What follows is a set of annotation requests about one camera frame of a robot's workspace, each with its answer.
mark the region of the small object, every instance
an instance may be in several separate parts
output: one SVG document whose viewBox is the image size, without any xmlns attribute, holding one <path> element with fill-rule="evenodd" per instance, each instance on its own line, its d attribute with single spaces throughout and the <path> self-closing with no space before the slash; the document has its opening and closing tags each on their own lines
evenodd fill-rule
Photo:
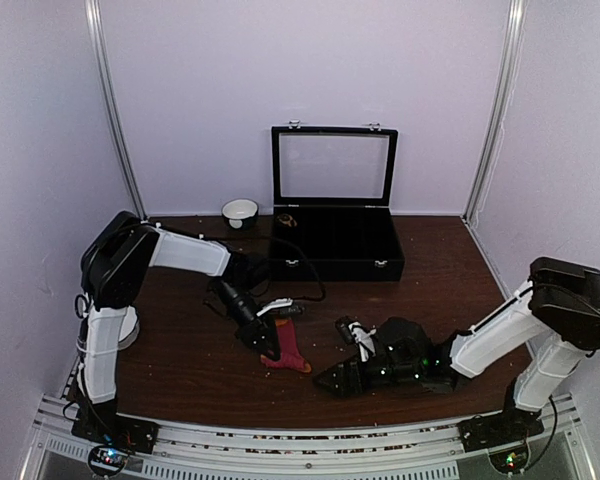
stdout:
<svg viewBox="0 0 600 480">
<path fill-rule="evenodd" d="M 258 220 L 258 204 L 246 198 L 232 200 L 222 207 L 222 218 L 234 230 L 247 230 Z"/>
<path fill-rule="evenodd" d="M 298 222 L 296 222 L 295 218 L 293 218 L 288 213 L 281 213 L 280 215 L 276 215 L 276 223 L 289 228 L 294 228 L 298 226 Z"/>
<path fill-rule="evenodd" d="M 94 447 L 87 456 L 87 465 L 95 475 L 111 478 L 127 465 L 129 455 L 108 445 Z"/>
<path fill-rule="evenodd" d="M 498 472 L 509 475 L 520 473 L 529 464 L 529 448 L 526 444 L 489 454 L 489 461 Z"/>
</svg>

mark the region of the small bowl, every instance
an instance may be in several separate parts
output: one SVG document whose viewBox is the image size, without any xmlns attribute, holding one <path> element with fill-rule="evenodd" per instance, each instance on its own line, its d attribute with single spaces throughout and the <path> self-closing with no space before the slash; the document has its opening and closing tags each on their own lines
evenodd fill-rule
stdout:
<svg viewBox="0 0 600 480">
<path fill-rule="evenodd" d="M 231 200 L 222 207 L 222 218 L 234 230 L 246 230 L 258 220 L 258 204 L 246 198 Z"/>
</svg>

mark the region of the cable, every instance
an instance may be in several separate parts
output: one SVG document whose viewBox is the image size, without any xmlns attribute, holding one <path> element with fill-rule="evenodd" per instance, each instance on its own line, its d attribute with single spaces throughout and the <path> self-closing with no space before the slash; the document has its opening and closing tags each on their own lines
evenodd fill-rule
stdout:
<svg viewBox="0 0 600 480">
<path fill-rule="evenodd" d="M 522 292 L 520 292 L 519 295 L 516 295 L 515 297 L 509 299 L 509 301 L 505 302 L 504 304 L 502 304 L 500 306 L 500 308 L 498 308 L 495 312 L 493 312 L 491 314 L 491 316 L 489 316 L 487 319 L 483 320 L 481 323 L 478 324 L 478 326 L 473 330 L 473 333 L 477 332 L 478 330 L 480 330 L 482 327 L 484 327 L 485 325 L 487 325 L 489 322 L 491 322 L 494 318 L 497 318 L 498 315 L 500 315 L 502 312 L 504 312 L 507 308 L 509 308 L 511 305 L 513 305 L 514 303 L 516 303 L 517 301 L 521 300 L 522 297 L 524 297 L 527 293 L 529 293 L 531 290 L 533 290 L 533 287 L 527 287 L 525 288 Z"/>
<path fill-rule="evenodd" d="M 67 410 L 68 410 L 68 409 L 69 409 L 69 408 L 70 408 L 72 405 L 75 405 L 75 403 L 76 403 L 75 401 L 74 401 L 74 402 L 69 402 L 69 403 L 67 403 L 67 404 L 66 404 L 64 407 L 62 407 L 62 416 L 63 416 L 64 418 L 66 418 L 67 420 L 71 421 L 71 422 L 73 422 L 73 421 L 75 420 L 75 418 L 69 418 L 69 417 L 67 417 Z"/>
<path fill-rule="evenodd" d="M 96 409 L 93 406 L 93 403 L 91 403 L 91 399 L 89 398 L 89 393 L 87 392 L 87 382 L 85 381 L 85 377 L 84 377 L 84 364 L 82 364 L 82 368 L 80 368 L 80 379 L 82 380 L 82 387 L 84 388 L 84 391 L 82 392 L 82 394 L 84 395 L 84 399 L 87 402 L 87 406 L 89 407 L 89 410 L 91 410 L 91 413 L 93 413 L 93 416 L 96 417 L 96 420 L 98 420 L 100 425 L 102 425 L 105 428 L 105 430 L 107 430 L 108 433 L 113 434 L 113 432 L 111 431 L 111 427 L 109 427 L 109 425 L 104 423 L 102 418 L 100 418 L 100 415 L 98 415 L 98 413 L 96 412 Z"/>
<path fill-rule="evenodd" d="M 270 286 L 271 286 L 271 274 L 269 274 L 269 277 L 267 278 L 267 284 L 265 285 L 264 290 L 262 290 L 262 292 L 253 293 L 253 291 L 250 291 L 249 295 L 251 295 L 253 298 L 260 298 L 267 294 Z"/>
<path fill-rule="evenodd" d="M 286 245 L 286 246 L 294 249 L 296 251 L 296 253 L 300 256 L 302 263 L 304 263 L 309 268 L 309 270 L 311 271 L 311 275 L 315 279 L 316 283 L 318 284 L 318 288 L 320 289 L 320 296 L 318 296 L 318 297 L 310 297 L 310 296 L 304 295 L 304 296 L 300 296 L 300 297 L 294 297 L 294 298 L 292 298 L 292 300 L 295 300 L 295 301 L 304 300 L 307 302 L 322 302 L 325 298 L 327 298 L 327 289 L 324 286 L 324 283 L 322 283 L 322 280 L 320 279 L 320 276 L 318 275 L 318 272 L 316 271 L 315 266 L 313 265 L 313 263 L 311 263 L 311 260 L 309 260 L 309 258 L 307 258 L 307 256 L 302 251 L 302 249 L 293 242 L 290 242 L 288 240 L 283 240 L 283 239 L 277 238 L 277 237 L 271 237 L 268 235 L 259 235 L 257 237 L 240 237 L 240 238 L 207 237 L 207 236 L 203 235 L 203 238 L 206 240 L 213 240 L 216 242 L 232 242 L 232 241 L 244 241 L 244 240 L 269 240 L 272 242 L 278 242 L 283 245 Z"/>
<path fill-rule="evenodd" d="M 547 450 L 549 450 L 549 446 L 551 445 L 551 441 L 553 440 L 553 437 L 556 434 L 556 429 L 558 428 L 558 409 L 556 408 L 556 404 L 553 401 L 553 397 L 549 397 L 549 402 L 551 402 L 551 408 L 553 408 L 553 428 L 551 429 L 551 435 L 549 435 L 549 440 L 547 440 L 547 443 L 545 444 L 544 448 L 540 452 L 540 455 L 538 455 L 533 462 L 530 462 L 523 469 L 525 473 L 528 472 L 529 470 L 531 470 L 533 467 L 535 467 L 538 464 L 538 462 L 542 459 L 544 454 L 547 453 Z"/>
<path fill-rule="evenodd" d="M 288 240 L 283 240 L 283 239 L 277 238 L 277 237 L 272 237 L 269 235 L 258 235 L 255 237 L 208 237 L 208 236 L 204 235 L 203 233 L 194 235 L 194 234 L 186 232 L 184 230 L 180 230 L 178 228 L 167 227 L 162 224 L 160 225 L 159 228 L 161 228 L 162 230 L 165 230 L 167 232 L 176 233 L 178 235 L 184 235 L 184 236 L 190 237 L 190 238 L 201 238 L 201 239 L 211 240 L 211 241 L 216 241 L 216 242 L 236 242 L 236 241 L 240 242 L 240 241 L 245 241 L 245 240 L 269 240 L 272 242 L 278 242 L 283 245 L 286 245 L 286 246 L 292 248 L 293 250 L 295 250 L 296 253 L 298 253 L 298 255 L 300 255 L 300 259 L 302 260 L 302 263 L 304 263 L 309 268 L 309 270 L 311 271 L 311 275 L 316 280 L 316 283 L 318 284 L 318 288 L 320 289 L 319 297 L 300 296 L 300 297 L 293 298 L 293 300 L 296 300 L 296 301 L 304 300 L 307 302 L 322 302 L 325 298 L 327 298 L 327 289 L 325 288 L 324 283 L 322 283 L 322 280 L 320 279 L 320 276 L 318 275 L 318 272 L 316 271 L 316 268 L 314 267 L 313 263 L 311 263 L 311 261 L 307 258 L 307 256 L 302 251 L 302 249 L 293 242 L 290 242 Z"/>
</svg>

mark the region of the black box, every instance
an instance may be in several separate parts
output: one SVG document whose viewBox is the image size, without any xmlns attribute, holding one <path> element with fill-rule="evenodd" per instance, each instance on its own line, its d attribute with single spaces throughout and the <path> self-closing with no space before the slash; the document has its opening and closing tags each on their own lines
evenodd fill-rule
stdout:
<svg viewBox="0 0 600 480">
<path fill-rule="evenodd" d="M 272 237 L 297 245 L 325 281 L 398 281 L 404 255 L 389 197 L 398 132 L 273 127 Z M 273 280 L 314 280 L 297 250 L 269 247 Z"/>
</svg>

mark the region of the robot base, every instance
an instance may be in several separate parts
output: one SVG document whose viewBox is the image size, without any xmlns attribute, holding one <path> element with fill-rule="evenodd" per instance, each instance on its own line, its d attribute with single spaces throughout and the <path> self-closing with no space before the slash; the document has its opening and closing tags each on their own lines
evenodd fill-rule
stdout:
<svg viewBox="0 0 600 480">
<path fill-rule="evenodd" d="M 477 416 L 458 424 L 465 452 L 522 442 L 544 432 L 537 414 L 509 410 L 486 417 Z"/>
<path fill-rule="evenodd" d="M 129 450 L 137 453 L 153 453 L 153 446 L 156 443 L 156 438 L 158 438 L 158 428 L 157 423 L 116 415 L 116 430 L 123 434 L 123 438 L 131 440 Z M 81 422 L 79 416 L 73 423 L 71 434 L 95 443 L 108 443 L 97 429 Z M 118 447 L 115 440 L 117 439 L 114 439 L 114 448 Z"/>
</svg>

